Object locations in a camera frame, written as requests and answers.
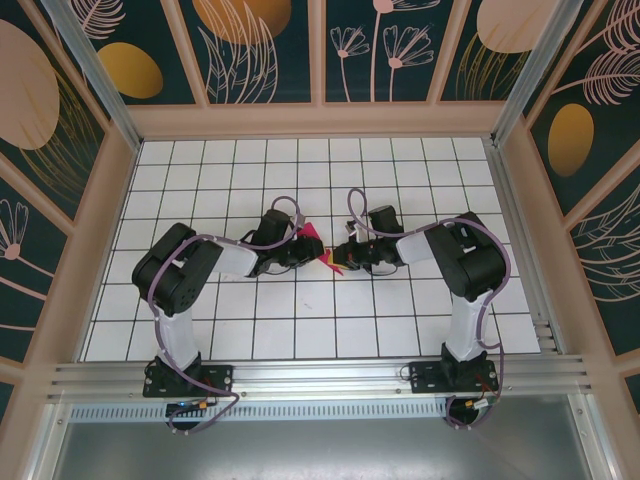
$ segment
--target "black mounting plate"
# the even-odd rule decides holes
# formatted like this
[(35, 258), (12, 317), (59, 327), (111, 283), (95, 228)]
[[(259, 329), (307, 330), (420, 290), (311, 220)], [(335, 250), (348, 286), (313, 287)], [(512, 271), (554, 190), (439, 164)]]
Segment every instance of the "black mounting plate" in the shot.
[[(474, 393), (482, 392), (482, 384), (476, 379), (460, 382), (452, 387), (445, 377), (440, 360), (432, 362), (411, 362), (409, 379), (412, 393)], [(496, 367), (491, 360), (484, 360), (478, 374), (494, 391), (498, 390)]]
[[(201, 383), (210, 383), (212, 387), (220, 390), (231, 391), (233, 386), (233, 367), (231, 365), (202, 365), (200, 367), (198, 380)], [(207, 395), (216, 397), (202, 388), (195, 387), (186, 381), (179, 381), (175, 378), (168, 379), (166, 369), (157, 365), (149, 366), (146, 369), (146, 378), (142, 396), (145, 398), (204, 398)]]

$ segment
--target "pink flower illustration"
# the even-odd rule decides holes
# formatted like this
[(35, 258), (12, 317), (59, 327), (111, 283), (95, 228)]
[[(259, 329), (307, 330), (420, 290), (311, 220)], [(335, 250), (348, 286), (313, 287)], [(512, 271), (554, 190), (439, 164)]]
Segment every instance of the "pink flower illustration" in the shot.
[(347, 88), (347, 77), (344, 72), (344, 59), (355, 57), (369, 52), (369, 44), (365, 43), (365, 36), (362, 33), (362, 27), (348, 27), (344, 29), (344, 33), (340, 27), (332, 28), (330, 31), (331, 42), (336, 49), (336, 53), (340, 57), (340, 68), (342, 70), (342, 85), (344, 93), (347, 96), (347, 102), (351, 102), (349, 97), (349, 89)]
[(393, 77), (395, 71), (403, 67), (415, 67), (433, 61), (433, 50), (429, 50), (431, 39), (423, 29), (407, 27), (398, 37), (398, 26), (385, 28), (383, 32), (384, 48), (391, 67), (389, 82), (389, 101), (393, 101)]

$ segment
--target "cable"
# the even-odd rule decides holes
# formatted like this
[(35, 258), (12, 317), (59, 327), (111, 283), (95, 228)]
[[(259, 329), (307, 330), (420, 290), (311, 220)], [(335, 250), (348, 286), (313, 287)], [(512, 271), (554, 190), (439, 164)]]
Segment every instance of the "cable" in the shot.
[[(353, 205), (351, 203), (351, 197), (354, 194), (354, 192), (357, 192), (362, 197), (363, 207), (362, 207), (362, 213), (360, 215), (356, 214), (355, 210), (353, 209)], [(467, 220), (465, 218), (446, 218), (444, 220), (430, 223), (429, 225), (425, 225), (423, 227), (416, 228), (415, 230), (412, 230), (410, 232), (404, 232), (404, 233), (380, 232), (378, 230), (375, 230), (367, 226), (362, 220), (360, 220), (360, 217), (364, 217), (367, 215), (367, 197), (360, 188), (352, 188), (351, 190), (349, 190), (349, 193), (347, 194), (347, 207), (349, 208), (349, 213), (351, 214), (351, 217), (360, 227), (365, 229), (367, 232), (377, 235), (379, 237), (402, 238), (409, 235), (413, 235), (415, 233), (425, 232), (438, 225), (445, 225), (447, 223), (462, 223), (464, 225), (469, 225), (470, 227), (473, 227), (476, 230), (479, 230), (482, 233), (484, 233), (486, 236), (488, 236), (491, 239), (491, 241), (495, 244), (498, 250), (500, 250), (500, 254), (502, 255), (502, 258), (504, 260), (505, 267), (506, 267), (505, 276), (502, 279), (502, 283), (490, 295), (488, 295), (487, 298), (485, 298), (484, 302), (482, 302), (482, 306), (480, 307), (480, 311), (478, 312), (478, 320), (476, 322), (476, 341), (478, 342), (478, 344), (485, 350), (492, 350), (494, 348), (500, 349), (500, 378), (498, 380), (498, 392), (496, 394), (496, 397), (500, 399), (500, 395), (502, 394), (502, 383), (504, 380), (504, 349), (502, 348), (502, 341), (499, 341), (495, 345), (487, 345), (486, 343), (484, 343), (484, 340), (482, 340), (482, 324), (484, 323), (484, 317), (487, 312), (487, 308), (489, 307), (489, 304), (504, 289), (504, 287), (507, 285), (507, 282), (509, 281), (509, 278), (511, 277), (511, 260), (509, 259), (509, 254), (507, 253), (507, 250), (505, 249), (502, 242), (498, 239), (498, 237), (496, 237), (493, 233), (487, 230), (487, 228), (484, 225), (480, 225), (479, 223), (473, 222), (471, 220)], [(447, 406), (445, 409), (445, 421), (447, 422), (447, 424), (449, 424), (449, 426), (456, 429), (461, 426), (466, 427), (467, 429), (471, 429), (471, 425), (465, 425), (462, 422), (459, 422), (455, 418), (451, 417), (450, 415), (451, 404), (455, 399), (456, 399), (456, 396), (453, 395), (447, 400)], [(487, 420), (487, 418), (489, 418), (492, 412), (493, 412), (493, 406), (489, 408), (489, 410), (482, 416), (482, 418), (473, 422), (473, 425), (477, 427), (478, 425), (481, 425), (482, 423), (484, 423)]]
[(167, 360), (167, 363), (169, 364), (169, 366), (178, 374), (180, 375), (185, 381), (191, 383), (192, 385), (195, 385), (196, 387), (201, 388), (202, 390), (209, 392), (209, 393), (214, 393), (216, 395), (219, 396), (223, 396), (223, 397), (233, 397), (233, 400), (231, 401), (231, 403), (229, 403), (229, 405), (227, 405), (226, 407), (224, 407), (222, 410), (220, 410), (220, 412), (218, 412), (216, 415), (214, 415), (213, 418), (211, 418), (210, 420), (207, 420), (206, 422), (200, 423), (198, 425), (196, 425), (195, 427), (193, 427), (191, 430), (178, 430), (174, 424), (173, 424), (173, 418), (169, 417), (169, 427), (171, 427), (171, 430), (174, 434), (180, 433), (181, 435), (189, 435), (192, 433), (198, 433), (201, 432), (207, 428), (209, 428), (211, 425), (213, 425), (220, 417), (222, 417), (228, 410), (230, 410), (236, 403), (238, 403), (238, 401), (240, 400), (240, 395), (238, 395), (235, 392), (230, 392), (227, 390), (221, 390), (218, 388), (214, 388), (211, 387), (209, 385), (206, 385), (202, 382), (199, 382), (198, 380), (191, 378), (189, 375), (187, 375), (186, 373), (184, 373), (176, 364), (175, 360), (173, 359), (173, 357), (171, 356), (171, 354), (169, 353), (169, 351), (167, 350), (167, 346), (164, 343), (164, 340), (162, 339), (162, 333), (160, 331), (160, 311), (158, 310), (158, 307), (155, 305), (155, 303), (153, 302), (153, 295), (156, 291), (156, 288), (158, 287), (158, 283), (160, 282), (160, 279), (162, 278), (162, 276), (164, 275), (164, 273), (167, 271), (167, 269), (169, 268), (169, 265), (171, 265), (173, 263), (173, 261), (178, 258), (178, 256), (192, 243), (201, 241), (201, 240), (207, 240), (207, 241), (212, 241), (215, 243), (227, 243), (227, 244), (231, 244), (231, 245), (240, 245), (246, 248), (250, 248), (252, 250), (271, 250), (272, 248), (277, 248), (281, 245), (284, 245), (286, 242), (288, 242), (289, 240), (291, 240), (295, 234), (296, 231), (299, 228), (302, 228), (303, 225), (300, 225), (300, 223), (303, 220), (303, 216), (300, 213), (300, 205), (298, 205), (298, 203), (291, 197), (287, 197), (287, 196), (281, 196), (276, 198), (272, 203), (271, 203), (271, 208), (274, 208), (276, 203), (279, 202), (280, 200), (288, 200), (291, 203), (293, 203), (293, 205), (295, 206), (296, 209), (296, 214), (294, 217), (294, 224), (296, 225), (297, 228), (294, 228), (291, 230), (290, 233), (288, 233), (287, 235), (285, 235), (285, 237), (272, 244), (272, 245), (266, 245), (266, 246), (258, 246), (258, 245), (251, 245), (248, 243), (243, 243), (241, 241), (237, 241), (237, 240), (231, 240), (229, 238), (225, 238), (225, 237), (218, 237), (218, 236), (214, 236), (214, 235), (208, 235), (208, 234), (201, 234), (201, 235), (195, 235), (191, 238), (189, 238), (188, 240), (185, 240), (176, 250), (174, 250), (174, 252), (169, 255), (169, 258), (167, 258), (167, 260), (162, 264), (162, 266), (160, 267), (160, 269), (158, 270), (158, 273), (156, 274), (156, 276), (153, 278), (153, 281), (151, 282), (151, 286), (149, 287), (149, 293), (147, 295), (147, 304), (149, 305), (149, 308), (151, 309), (151, 312), (153, 313), (153, 319), (154, 319), (154, 325), (155, 325), (155, 334), (156, 334), (156, 340), (158, 342), (158, 346), (160, 347), (160, 351), (163, 353), (165, 359)]

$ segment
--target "grid floor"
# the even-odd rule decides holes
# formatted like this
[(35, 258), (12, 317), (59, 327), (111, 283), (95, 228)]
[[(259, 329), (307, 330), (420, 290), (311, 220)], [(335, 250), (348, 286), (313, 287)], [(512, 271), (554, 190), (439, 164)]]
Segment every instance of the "grid floor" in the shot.
[[(175, 222), (240, 238), (274, 198), (289, 195), (325, 246), (340, 245), (355, 186), (371, 209), (393, 205), (407, 230), (476, 212), (514, 262), (493, 302), (487, 343), (500, 335), (506, 353), (540, 351), (479, 138), (315, 138), (145, 143), (81, 359), (153, 358), (152, 317), (130, 278)], [(278, 208), (293, 214), (286, 202)], [(439, 355), (450, 315), (433, 260), (375, 278), (342, 277), (319, 261), (257, 280), (213, 274), (193, 308), (203, 358), (215, 360)]]

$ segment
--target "gray floor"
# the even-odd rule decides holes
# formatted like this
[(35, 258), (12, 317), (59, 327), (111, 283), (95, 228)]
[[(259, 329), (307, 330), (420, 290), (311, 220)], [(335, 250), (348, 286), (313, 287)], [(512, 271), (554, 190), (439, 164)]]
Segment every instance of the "gray floor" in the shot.
[(507, 398), (484, 426), (439, 418), (224, 422), (194, 437), (161, 424), (70, 425), (56, 480), (591, 478), (564, 398)]

